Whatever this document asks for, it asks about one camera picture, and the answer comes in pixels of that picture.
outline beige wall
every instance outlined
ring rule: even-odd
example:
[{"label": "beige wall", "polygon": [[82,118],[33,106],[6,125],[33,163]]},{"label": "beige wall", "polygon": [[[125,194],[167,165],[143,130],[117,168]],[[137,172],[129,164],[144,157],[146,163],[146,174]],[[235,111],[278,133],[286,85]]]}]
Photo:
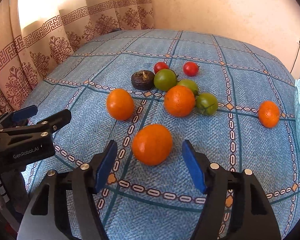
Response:
[{"label": "beige wall", "polygon": [[[290,71],[300,38],[295,0],[153,0],[155,27],[213,33],[248,42]],[[292,75],[300,77],[300,51]]]}]

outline dark round object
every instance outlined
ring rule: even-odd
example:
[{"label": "dark round object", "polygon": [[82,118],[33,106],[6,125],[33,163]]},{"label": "dark round object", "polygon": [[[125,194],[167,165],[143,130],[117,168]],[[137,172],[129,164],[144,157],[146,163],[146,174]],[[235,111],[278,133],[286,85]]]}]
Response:
[{"label": "dark round object", "polygon": [[151,90],[153,84],[154,73],[149,70],[140,70],[131,76],[132,86],[138,90]]}]

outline blue gripper pad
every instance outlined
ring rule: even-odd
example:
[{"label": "blue gripper pad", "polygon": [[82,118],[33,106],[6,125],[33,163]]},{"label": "blue gripper pad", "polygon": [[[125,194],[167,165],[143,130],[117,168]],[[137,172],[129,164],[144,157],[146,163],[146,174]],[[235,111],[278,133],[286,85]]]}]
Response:
[{"label": "blue gripper pad", "polygon": [[26,108],[15,111],[12,115],[13,122],[20,122],[32,116],[35,116],[38,113],[37,106],[28,106]]},{"label": "blue gripper pad", "polygon": [[201,171],[199,164],[194,157],[192,145],[187,141],[183,141],[182,143],[182,157],[186,163],[194,186],[200,190],[201,193],[204,193],[207,188],[204,183],[204,173]]},{"label": "blue gripper pad", "polygon": [[113,167],[115,158],[117,157],[118,147],[117,144],[112,144],[106,156],[103,158],[101,164],[98,167],[96,172],[96,183],[95,183],[95,191],[98,193],[105,186],[111,168]]}]

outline metal screw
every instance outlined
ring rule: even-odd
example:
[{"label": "metal screw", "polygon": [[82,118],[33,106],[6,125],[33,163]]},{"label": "metal screw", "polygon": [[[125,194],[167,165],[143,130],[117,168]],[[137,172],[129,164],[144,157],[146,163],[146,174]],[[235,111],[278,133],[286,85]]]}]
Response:
[{"label": "metal screw", "polygon": [[252,175],[252,170],[250,170],[250,169],[245,169],[245,170],[244,170],[244,173],[247,174],[247,175]]},{"label": "metal screw", "polygon": [[89,169],[89,167],[90,167],[89,164],[84,163],[84,164],[81,164],[80,169],[87,170],[87,169]]},{"label": "metal screw", "polygon": [[214,170],[217,170],[217,169],[219,169],[219,164],[218,163],[211,163],[210,164],[210,167],[212,168],[212,169],[214,169]]},{"label": "metal screw", "polygon": [[53,176],[54,174],[56,174],[56,171],[55,171],[55,170],[50,170],[50,171],[47,172],[47,175],[48,175],[49,177]]}]

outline green tomato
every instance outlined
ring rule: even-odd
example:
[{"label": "green tomato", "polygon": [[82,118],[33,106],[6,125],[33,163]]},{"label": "green tomato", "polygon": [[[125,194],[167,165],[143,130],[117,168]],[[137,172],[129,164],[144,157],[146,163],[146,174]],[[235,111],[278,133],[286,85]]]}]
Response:
[{"label": "green tomato", "polygon": [[167,92],[178,83],[177,76],[171,69],[162,69],[154,76],[154,85],[157,89]]},{"label": "green tomato", "polygon": [[196,98],[198,112],[203,115],[214,115],[218,109],[217,98],[210,93],[202,93]]},{"label": "green tomato", "polygon": [[185,86],[189,88],[195,96],[198,95],[199,88],[198,85],[193,80],[182,79],[178,82],[178,85]]}]

